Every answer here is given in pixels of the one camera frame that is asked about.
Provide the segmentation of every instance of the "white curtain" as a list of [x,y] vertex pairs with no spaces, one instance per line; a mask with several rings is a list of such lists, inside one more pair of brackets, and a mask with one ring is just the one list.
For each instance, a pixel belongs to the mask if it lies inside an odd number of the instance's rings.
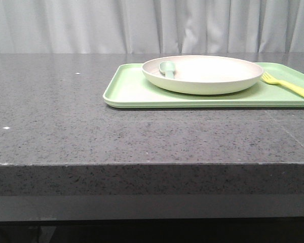
[[0,53],[304,52],[304,0],[0,0]]

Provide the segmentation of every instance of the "tray rim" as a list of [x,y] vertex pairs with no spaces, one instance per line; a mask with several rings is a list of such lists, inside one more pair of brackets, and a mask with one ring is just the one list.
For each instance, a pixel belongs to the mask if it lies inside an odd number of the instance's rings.
[[[304,73],[297,71],[291,67],[288,67],[281,63],[274,62],[255,62],[260,65],[277,65],[286,69],[290,69],[293,72],[297,72],[298,74],[304,75]],[[192,102],[189,101],[160,101],[160,102],[129,102],[129,101],[116,101],[107,96],[110,92],[111,86],[114,84],[116,77],[120,74],[121,69],[124,69],[129,66],[133,66],[136,68],[142,67],[144,63],[126,63],[120,65],[116,72],[114,73],[111,81],[109,82],[107,88],[103,93],[103,98],[106,104],[114,108],[120,109],[150,109],[150,108],[304,108],[304,100],[294,100],[294,101],[275,101],[272,100],[228,100],[228,99],[216,99],[216,100],[194,100]]]

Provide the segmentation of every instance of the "plate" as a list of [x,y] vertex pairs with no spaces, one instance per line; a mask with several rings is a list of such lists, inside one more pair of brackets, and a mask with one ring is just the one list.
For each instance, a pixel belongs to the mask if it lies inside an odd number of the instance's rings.
[[[164,61],[175,63],[174,78],[159,71]],[[219,56],[171,56],[145,62],[142,72],[152,84],[170,91],[194,95],[221,95],[238,92],[260,80],[263,68],[256,63]]]

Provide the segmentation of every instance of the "spoon handle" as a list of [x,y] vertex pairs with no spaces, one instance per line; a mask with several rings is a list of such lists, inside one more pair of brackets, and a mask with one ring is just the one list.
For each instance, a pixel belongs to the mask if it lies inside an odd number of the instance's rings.
[[166,78],[174,78],[173,71],[166,71],[165,72],[165,77]]

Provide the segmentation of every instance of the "fork handle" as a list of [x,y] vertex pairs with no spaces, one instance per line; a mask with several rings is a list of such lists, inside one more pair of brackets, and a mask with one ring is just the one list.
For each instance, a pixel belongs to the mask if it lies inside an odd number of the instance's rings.
[[284,80],[279,80],[279,84],[304,97],[304,88]]

